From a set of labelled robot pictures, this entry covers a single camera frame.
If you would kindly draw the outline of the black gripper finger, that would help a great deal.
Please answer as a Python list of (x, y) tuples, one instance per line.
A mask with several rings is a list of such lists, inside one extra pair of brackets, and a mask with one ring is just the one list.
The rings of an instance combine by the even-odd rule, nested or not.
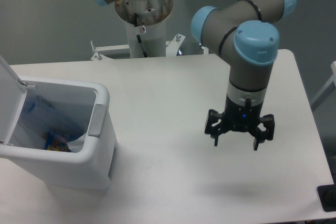
[[(262, 124), (265, 128), (262, 131), (258, 125)], [(261, 143), (264, 143), (265, 140), (271, 141), (274, 138), (274, 130), (275, 130), (275, 119), (273, 114), (267, 114), (263, 117), (259, 118), (259, 123), (252, 130), (251, 134), (254, 137), (253, 149), (254, 151), (258, 150), (258, 146)]]
[(214, 139), (214, 146), (218, 145), (219, 136), (231, 131), (232, 128), (233, 125), (224, 112), (218, 113), (213, 109), (208, 111), (204, 133)]

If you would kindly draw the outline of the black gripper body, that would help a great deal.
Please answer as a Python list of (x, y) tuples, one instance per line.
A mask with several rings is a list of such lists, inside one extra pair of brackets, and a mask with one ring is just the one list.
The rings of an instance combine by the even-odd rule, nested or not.
[(263, 103), (246, 108), (226, 97), (225, 110), (222, 118), (222, 132), (255, 133), (260, 124), (260, 113)]

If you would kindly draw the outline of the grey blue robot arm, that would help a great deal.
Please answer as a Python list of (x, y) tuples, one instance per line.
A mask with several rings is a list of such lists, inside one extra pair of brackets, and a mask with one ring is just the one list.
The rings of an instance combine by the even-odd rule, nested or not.
[[(169, 16), (172, 0), (95, 1), (100, 6), (113, 3), (119, 17), (131, 26), (131, 57), (166, 54), (164, 35), (154, 35), (152, 28)], [(274, 116), (260, 112), (279, 46), (274, 22), (292, 13), (296, 4), (297, 0), (237, 0), (223, 10), (205, 6), (194, 14), (194, 39), (230, 65), (225, 109), (209, 110), (205, 124), (205, 133), (214, 140), (229, 131), (250, 133), (254, 148), (273, 139)]]

